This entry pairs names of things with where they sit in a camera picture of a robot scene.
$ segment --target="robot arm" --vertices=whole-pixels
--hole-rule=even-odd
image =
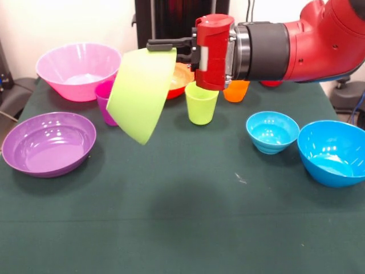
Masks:
[[[192,37],[150,40],[150,51],[190,47],[177,61],[192,65],[197,85],[223,90],[232,79],[331,80],[365,59],[365,1],[314,0],[300,20],[234,24],[225,14],[197,19]]]

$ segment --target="cup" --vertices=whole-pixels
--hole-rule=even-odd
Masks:
[[[247,89],[249,88],[250,82],[244,80],[234,80],[231,84],[223,91],[224,98],[231,103],[239,103],[246,95]]]
[[[115,127],[117,123],[113,120],[112,116],[110,116],[107,111],[107,104],[109,100],[110,93],[113,88],[114,81],[107,81],[98,85],[95,89],[96,100],[98,101],[98,105],[100,111],[102,112],[102,116],[104,121],[109,126]]]
[[[189,83],[185,88],[189,120],[193,124],[208,124],[213,119],[219,91],[205,90],[196,82]]]

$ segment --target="lime green cup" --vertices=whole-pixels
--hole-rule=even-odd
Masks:
[[[189,83],[185,88],[189,120],[200,126],[208,124],[213,119],[219,91],[205,90]]]

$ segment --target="small blue bowl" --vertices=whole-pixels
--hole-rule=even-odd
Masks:
[[[328,187],[365,180],[365,131],[331,120],[310,123],[298,137],[299,154],[309,174]]]
[[[299,127],[291,117],[275,111],[255,113],[247,120],[246,129],[253,144],[265,154],[281,152],[299,134]]]

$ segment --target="magenta cup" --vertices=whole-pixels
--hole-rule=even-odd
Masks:
[[[102,116],[104,121],[109,126],[117,126],[117,123],[113,120],[112,116],[110,116],[107,111],[107,104],[109,100],[110,93],[113,88],[114,81],[107,81],[97,86],[95,89],[96,100],[98,101],[98,105],[102,112]]]

